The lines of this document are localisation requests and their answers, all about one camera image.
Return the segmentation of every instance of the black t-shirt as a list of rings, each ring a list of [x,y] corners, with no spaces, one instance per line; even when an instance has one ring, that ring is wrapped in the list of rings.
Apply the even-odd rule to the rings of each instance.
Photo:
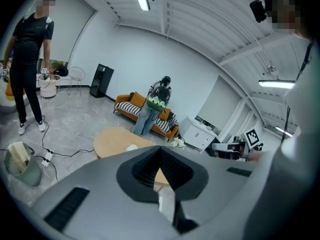
[[[52,39],[55,23],[51,21],[47,25],[47,17],[35,18],[34,15],[31,14],[26,20],[22,18],[14,29],[13,36],[17,38],[13,50],[13,66],[37,65],[44,39]]]

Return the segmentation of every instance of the orange sofa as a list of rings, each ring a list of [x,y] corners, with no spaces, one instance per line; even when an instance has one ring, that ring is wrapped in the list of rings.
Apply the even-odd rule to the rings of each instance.
[[[137,92],[134,93],[132,98],[129,94],[119,95],[115,100],[113,113],[115,111],[118,111],[126,117],[134,121],[137,121],[137,115],[140,113],[140,110],[143,107],[145,100],[146,98],[141,96]],[[170,139],[173,139],[179,130],[179,125],[175,117],[176,115],[173,114],[170,109],[166,108],[165,111],[163,111],[159,115],[158,119],[156,120],[156,123],[151,128],[151,130],[156,132],[157,134],[167,137],[168,141]]]

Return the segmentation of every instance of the black-and-white striped pillow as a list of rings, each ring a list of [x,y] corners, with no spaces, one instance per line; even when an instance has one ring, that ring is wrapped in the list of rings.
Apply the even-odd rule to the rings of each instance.
[[[170,131],[170,124],[168,121],[164,121],[161,120],[160,118],[158,118],[156,120],[155,125],[160,129],[161,132],[163,132],[164,134],[166,134],[167,132]]]
[[[119,110],[123,110],[129,114],[132,114],[134,116],[138,116],[140,114],[141,108],[133,105],[130,101],[124,101],[120,102],[115,106]]]

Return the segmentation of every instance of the striped cushion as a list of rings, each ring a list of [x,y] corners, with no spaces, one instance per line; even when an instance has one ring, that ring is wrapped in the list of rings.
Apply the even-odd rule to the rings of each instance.
[[[115,106],[118,110],[123,110],[131,115],[138,116],[141,108],[133,105],[130,101],[120,102]]]
[[[130,101],[120,102],[115,105],[116,109],[125,111],[131,115],[139,116],[141,108],[133,105]],[[164,121],[160,118],[156,119],[155,126],[157,126],[161,132],[167,134],[174,126],[178,125],[176,120],[176,115],[174,115],[170,120]]]
[[[163,121],[160,118],[156,119],[155,125],[160,129],[161,132],[167,133],[170,131],[170,124],[168,121]]]

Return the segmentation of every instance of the power strip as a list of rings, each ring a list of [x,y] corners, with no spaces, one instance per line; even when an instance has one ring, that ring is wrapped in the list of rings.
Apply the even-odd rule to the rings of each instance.
[[[50,150],[50,152],[47,152],[46,154],[45,154],[45,156],[44,156],[44,158],[46,159],[46,160],[49,160],[49,161],[51,161],[51,158],[54,156],[54,152],[52,151],[52,150]],[[42,161],[42,164],[44,165],[44,167],[48,167],[48,165],[49,165],[49,162],[47,162],[46,160],[43,160]]]

